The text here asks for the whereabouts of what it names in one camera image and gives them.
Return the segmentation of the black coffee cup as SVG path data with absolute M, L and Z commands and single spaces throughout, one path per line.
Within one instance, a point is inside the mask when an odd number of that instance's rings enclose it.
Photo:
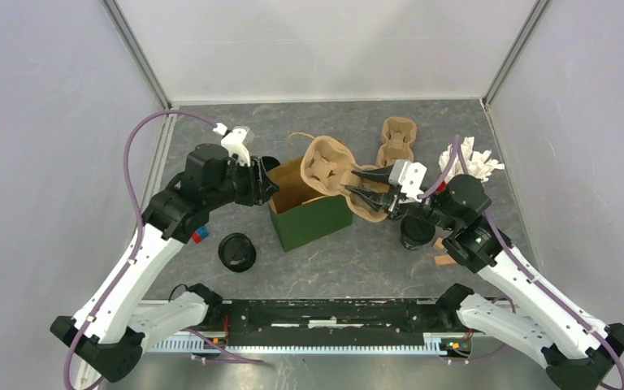
M 407 250 L 433 245 L 436 240 L 436 228 L 413 215 L 406 215 L 401 220 L 400 231 L 400 243 Z
M 262 156 L 260 162 L 264 171 L 269 172 L 280 165 L 280 161 L 277 158 L 271 156 Z

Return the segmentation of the white paper stick bundle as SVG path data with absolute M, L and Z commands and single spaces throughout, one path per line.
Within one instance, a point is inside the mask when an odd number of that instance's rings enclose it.
M 487 149 L 483 152 L 474 150 L 475 138 L 468 136 L 461 142 L 461 153 L 466 163 L 467 173 L 473 177 L 479 179 L 482 183 L 489 181 L 494 171 L 503 171 L 505 165 L 502 162 L 492 158 L 492 151 Z M 452 146 L 449 145 L 439 157 L 440 170 L 443 172 L 447 167 L 449 159 L 451 157 Z M 462 165 L 460 164 L 459 157 L 456 152 L 453 152 L 456 156 L 454 163 L 444 178 L 444 183 L 448 183 L 454 176 L 464 174 Z

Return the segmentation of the cardboard two-cup carrier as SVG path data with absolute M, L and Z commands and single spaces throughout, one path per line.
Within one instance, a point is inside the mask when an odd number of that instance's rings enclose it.
M 405 117 L 389 117 L 383 122 L 382 145 L 377 153 L 376 165 L 386 167 L 398 159 L 414 161 L 412 146 L 416 140 L 417 124 Z

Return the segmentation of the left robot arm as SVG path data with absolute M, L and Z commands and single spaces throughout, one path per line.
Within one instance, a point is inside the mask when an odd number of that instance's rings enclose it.
M 126 377 L 144 352 L 186 328 L 213 331 L 223 320 L 222 297 L 203 284 L 144 314 L 136 309 L 160 271 L 204 227 L 210 212 L 235 203 L 260 206 L 279 190 L 268 172 L 271 156 L 198 145 L 184 170 L 153 195 L 141 215 L 134 241 L 90 300 L 72 316 L 58 316 L 50 331 L 101 377 Z

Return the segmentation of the green paper bag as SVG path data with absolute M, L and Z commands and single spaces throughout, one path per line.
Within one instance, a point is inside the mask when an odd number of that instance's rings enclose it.
M 341 195 L 323 195 L 303 181 L 302 159 L 288 152 L 288 160 L 268 172 L 279 186 L 279 192 L 269 201 L 271 223 L 286 253 L 353 222 L 353 213 Z

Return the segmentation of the red blue toy block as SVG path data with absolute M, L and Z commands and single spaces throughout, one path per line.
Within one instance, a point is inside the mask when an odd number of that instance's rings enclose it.
M 192 240 L 195 243 L 200 243 L 204 241 L 209 236 L 209 232 L 207 231 L 205 226 L 198 227 L 192 234 Z

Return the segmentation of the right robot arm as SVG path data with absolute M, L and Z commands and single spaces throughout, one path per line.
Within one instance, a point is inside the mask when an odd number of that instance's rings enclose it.
M 349 191 L 372 210 L 403 214 L 422 225 L 444 229 L 447 254 L 459 265 L 500 289 L 518 313 L 461 284 L 437 300 L 438 324 L 448 332 L 462 327 L 482 332 L 524 353 L 560 389 L 597 389 L 617 371 L 624 388 L 624 325 L 589 314 L 548 282 L 495 225 L 491 199 L 472 175 L 454 176 L 439 193 L 426 194 L 422 164 L 399 160 L 389 167 L 355 169 L 351 176 L 387 186 Z

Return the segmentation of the small wooden cube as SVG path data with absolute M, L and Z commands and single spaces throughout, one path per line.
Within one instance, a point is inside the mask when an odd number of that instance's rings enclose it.
M 441 252 L 445 251 L 445 247 L 442 243 L 442 239 L 441 238 L 437 238 L 432 246 L 434 249 L 439 250 Z

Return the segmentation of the black coffee cup front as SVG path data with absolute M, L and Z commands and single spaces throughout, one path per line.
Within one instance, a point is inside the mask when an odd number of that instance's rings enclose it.
M 436 228 L 413 215 L 406 215 L 401 220 L 400 231 L 400 243 L 407 250 L 433 245 L 436 240 Z

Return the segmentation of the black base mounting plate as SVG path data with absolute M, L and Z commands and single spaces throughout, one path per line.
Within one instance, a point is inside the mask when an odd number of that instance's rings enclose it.
M 238 347 L 417 346 L 426 333 L 468 332 L 455 314 L 421 299 L 232 300 L 221 310 Z

